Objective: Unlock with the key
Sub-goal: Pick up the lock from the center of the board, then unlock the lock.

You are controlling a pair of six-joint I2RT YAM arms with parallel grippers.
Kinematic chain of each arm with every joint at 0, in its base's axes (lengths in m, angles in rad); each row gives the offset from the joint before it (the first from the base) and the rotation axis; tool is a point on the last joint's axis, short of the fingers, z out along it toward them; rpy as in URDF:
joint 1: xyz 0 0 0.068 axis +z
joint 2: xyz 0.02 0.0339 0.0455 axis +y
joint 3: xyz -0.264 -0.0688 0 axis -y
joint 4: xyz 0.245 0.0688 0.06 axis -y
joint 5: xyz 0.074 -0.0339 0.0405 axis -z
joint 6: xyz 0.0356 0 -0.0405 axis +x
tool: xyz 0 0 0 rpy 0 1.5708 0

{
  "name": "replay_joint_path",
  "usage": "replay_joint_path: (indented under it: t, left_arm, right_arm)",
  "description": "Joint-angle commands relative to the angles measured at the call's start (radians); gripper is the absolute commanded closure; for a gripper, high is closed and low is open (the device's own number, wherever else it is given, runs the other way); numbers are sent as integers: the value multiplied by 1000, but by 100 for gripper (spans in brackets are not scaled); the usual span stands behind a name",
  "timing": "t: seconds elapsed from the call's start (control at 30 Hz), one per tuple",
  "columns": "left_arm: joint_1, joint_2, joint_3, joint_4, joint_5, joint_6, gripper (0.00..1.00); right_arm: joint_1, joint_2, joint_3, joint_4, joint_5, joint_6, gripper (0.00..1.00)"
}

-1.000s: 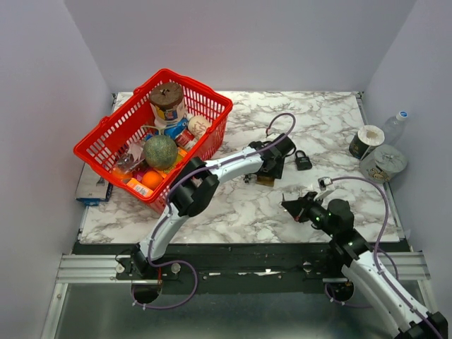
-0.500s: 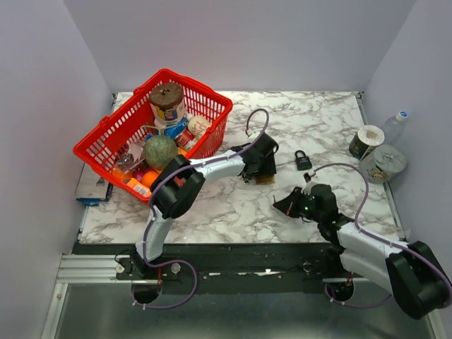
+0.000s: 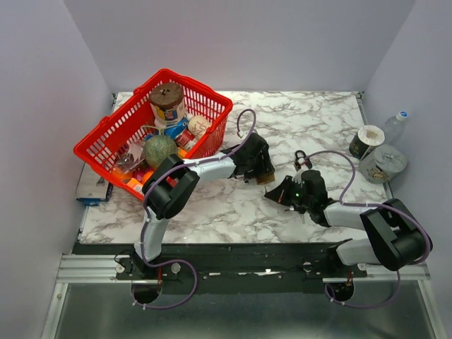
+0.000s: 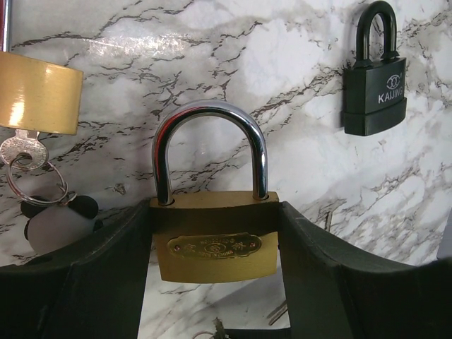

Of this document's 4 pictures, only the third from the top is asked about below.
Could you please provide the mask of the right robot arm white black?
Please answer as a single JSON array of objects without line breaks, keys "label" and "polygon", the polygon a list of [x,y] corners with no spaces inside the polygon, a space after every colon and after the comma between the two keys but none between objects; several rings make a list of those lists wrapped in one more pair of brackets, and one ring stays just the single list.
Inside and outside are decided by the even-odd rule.
[{"label": "right robot arm white black", "polygon": [[264,197],[300,215],[308,213],[317,225],[366,232],[365,239],[345,240],[333,246],[332,254],[324,262],[326,271],[335,277],[349,271],[350,266],[364,263],[397,271],[421,258],[431,244],[398,199],[376,207],[341,204],[328,196],[325,181],[317,170],[286,176]]}]

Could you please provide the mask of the black padlock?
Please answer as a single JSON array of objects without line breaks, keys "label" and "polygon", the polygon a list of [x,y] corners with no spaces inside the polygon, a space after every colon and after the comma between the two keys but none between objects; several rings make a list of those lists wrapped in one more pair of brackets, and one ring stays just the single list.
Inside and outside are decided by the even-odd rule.
[{"label": "black padlock", "polygon": [[306,166],[308,170],[311,170],[313,167],[311,160],[303,150],[295,151],[294,166],[296,170],[300,170],[303,166]]}]

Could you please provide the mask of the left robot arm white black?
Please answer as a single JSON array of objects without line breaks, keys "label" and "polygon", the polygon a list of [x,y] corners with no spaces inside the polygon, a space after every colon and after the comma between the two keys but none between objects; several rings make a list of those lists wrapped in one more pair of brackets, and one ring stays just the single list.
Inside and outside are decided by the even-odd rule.
[{"label": "left robot arm white black", "polygon": [[143,186],[143,226],[134,248],[132,270],[142,279],[156,272],[162,240],[169,221],[185,207],[200,182],[243,177],[273,181],[275,169],[267,141],[255,132],[239,145],[199,159],[181,159],[171,154]]}]

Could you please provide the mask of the large brass padlock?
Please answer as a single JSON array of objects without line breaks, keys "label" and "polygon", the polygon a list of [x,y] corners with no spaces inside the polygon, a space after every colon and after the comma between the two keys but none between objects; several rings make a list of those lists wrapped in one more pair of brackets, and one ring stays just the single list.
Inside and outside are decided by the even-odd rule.
[{"label": "large brass padlock", "polygon": [[256,183],[258,185],[266,185],[275,181],[275,173],[268,172],[264,174],[260,174],[256,177]]}]

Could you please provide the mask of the black-headed key bunch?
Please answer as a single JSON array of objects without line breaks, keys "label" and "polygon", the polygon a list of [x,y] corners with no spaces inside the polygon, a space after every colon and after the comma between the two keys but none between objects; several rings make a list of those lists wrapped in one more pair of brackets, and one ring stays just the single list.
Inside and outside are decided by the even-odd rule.
[{"label": "black-headed key bunch", "polygon": [[305,223],[304,212],[299,212],[298,210],[295,210],[295,209],[293,209],[293,208],[289,208],[289,209],[287,209],[287,211],[288,211],[288,212],[296,213],[296,214],[299,216],[299,218],[300,218],[300,222],[301,222],[302,224]]}]

